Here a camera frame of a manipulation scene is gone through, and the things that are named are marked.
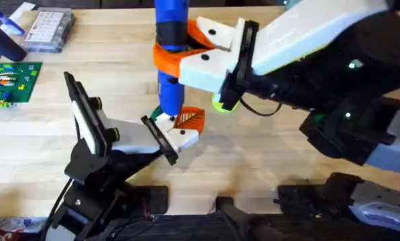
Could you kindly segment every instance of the blue pen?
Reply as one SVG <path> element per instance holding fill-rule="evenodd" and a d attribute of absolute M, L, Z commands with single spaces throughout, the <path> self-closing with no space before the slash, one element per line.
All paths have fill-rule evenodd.
<path fill-rule="evenodd" d="M 10 20 L 10 18 L 5 17 L 1 12 L 0 12 L 0 21 L 6 25 L 14 34 L 18 36 L 24 35 L 24 29 L 22 29 L 16 22 Z"/>

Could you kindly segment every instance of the wooden table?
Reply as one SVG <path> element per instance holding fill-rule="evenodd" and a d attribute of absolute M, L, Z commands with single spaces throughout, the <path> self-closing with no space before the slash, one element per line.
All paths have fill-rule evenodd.
<path fill-rule="evenodd" d="M 28 104 L 0 109 L 0 216 L 47 216 L 67 181 L 63 170 L 76 142 L 63 71 L 100 96 L 111 118 L 140 122 L 158 105 L 157 74 L 151 48 L 155 39 L 152 9 L 75 10 L 76 25 L 61 54 L 28 54 L 43 62 Z M 268 23 L 280 7 L 191 9 L 235 25 L 238 17 Z M 21 21 L 29 29 L 35 12 Z M 400 98 L 400 91 L 393 96 Z M 170 167 L 165 159 L 138 173 L 139 185 L 168 185 L 169 214 L 205 214 L 217 195 L 231 195 L 247 212 L 278 212 L 275 188 L 282 183 L 322 183 L 333 171 L 359 175 L 400 190 L 400 175 L 359 167 L 317 152 L 298 131 L 306 113 L 284 106 L 272 118 L 239 107 L 232 114 L 213 110 L 210 93 L 186 89 L 186 105 L 206 109 L 198 143 Z M 276 107 L 248 96 L 263 112 Z"/>

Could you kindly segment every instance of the white label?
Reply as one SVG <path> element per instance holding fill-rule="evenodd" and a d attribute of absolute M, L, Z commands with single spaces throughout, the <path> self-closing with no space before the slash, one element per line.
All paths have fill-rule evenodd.
<path fill-rule="evenodd" d="M 27 42 L 50 43 L 63 15 L 64 13 L 40 12 L 25 40 Z"/>

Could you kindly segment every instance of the cable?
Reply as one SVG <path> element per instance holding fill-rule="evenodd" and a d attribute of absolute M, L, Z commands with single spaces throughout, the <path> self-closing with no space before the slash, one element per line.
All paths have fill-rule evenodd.
<path fill-rule="evenodd" d="M 277 113 L 277 112 L 280 110 L 280 108 L 281 108 L 281 106 L 282 106 L 282 104 L 279 103 L 279 106 L 275 109 L 274 112 L 269 113 L 269 114 L 263 114 L 263 113 L 257 112 L 254 108 L 250 107 L 250 106 L 245 102 L 245 100 L 243 100 L 243 98 L 240 98 L 240 103 L 241 103 L 246 109 L 248 109 L 249 111 L 251 111 L 251 112 L 253 112 L 253 113 L 255 113 L 255 114 L 259 115 L 259 116 L 265 116 L 265 117 L 269 117 L 269 116 L 274 115 L 275 113 Z"/>
<path fill-rule="evenodd" d="M 74 119 L 74 125 L 76 127 L 76 136 L 78 138 L 78 141 L 80 140 L 80 129 L 79 129 L 79 124 L 76 118 Z M 46 238 L 46 232 L 51 226 L 52 223 L 52 216 L 55 214 L 55 211 L 57 210 L 57 207 L 60 205 L 61 199 L 63 198 L 64 194 L 67 192 L 67 189 L 70 187 L 72 184 L 73 179 L 69 178 L 66 185 L 64 186 L 63 190 L 60 192 L 60 195 L 57 197 L 57 200 L 54 203 L 54 206 L 51 209 L 50 215 L 48 218 L 46 218 L 44 228 L 42 228 L 42 233 L 40 234 L 40 239 L 39 241 L 45 241 Z"/>
<path fill-rule="evenodd" d="M 128 241 L 128 240 L 130 240 L 130 239 L 133 239 L 133 238 L 137 237 L 138 235 L 140 235 L 140 234 L 142 234 L 142 233 L 148 231 L 148 230 L 149 230 L 150 228 L 152 228 L 152 226 L 154 226 L 155 224 L 156 224 L 156 222 L 153 222 L 153 223 L 150 224 L 148 227 L 144 228 L 142 231 L 140 231 L 140 232 L 134 234 L 133 236 L 131 236 L 131 237 L 127 238 L 127 239 L 124 239 L 124 241 Z"/>
<path fill-rule="evenodd" d="M 125 222 L 125 224 L 120 225 L 119 227 L 115 228 L 115 230 L 113 231 L 114 235 L 111 236 L 112 237 L 111 241 L 116 240 L 118 238 L 119 234 L 122 232 L 122 230 L 124 230 L 125 228 L 128 228 L 129 226 L 131 226 L 133 224 L 141 222 L 142 220 L 137 220 L 137 221 L 134 221 L 131 223 L 130 223 L 130 221 L 131 221 L 131 218 L 129 218 L 128 221 Z"/>
<path fill-rule="evenodd" d="M 60 195 L 57 197 L 57 200 L 55 201 L 54 206 L 51 209 L 50 215 L 46 219 L 44 228 L 42 229 L 42 233 L 40 234 L 40 239 L 39 239 L 40 241 L 45 241 L 46 233 L 48 232 L 48 229 L 50 228 L 52 223 L 52 216 L 55 214 L 57 207 L 60 205 L 61 199 L 63 198 L 64 194 L 67 192 L 67 189 L 70 187 L 71 184 L 72 184 L 72 179 L 69 178 L 63 190 L 60 192 Z"/>

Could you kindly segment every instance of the black bolt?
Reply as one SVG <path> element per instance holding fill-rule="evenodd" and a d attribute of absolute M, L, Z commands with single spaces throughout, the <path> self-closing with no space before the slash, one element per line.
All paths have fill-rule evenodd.
<path fill-rule="evenodd" d="M 202 54 L 201 55 L 201 58 L 203 59 L 203 60 L 209 60 L 210 59 L 210 57 L 207 55 L 207 54 Z"/>
<path fill-rule="evenodd" d="M 177 83 L 179 82 L 179 80 L 178 80 L 177 78 L 169 78 L 169 79 L 168 79 L 168 82 L 169 82 L 170 84 L 177 84 Z"/>

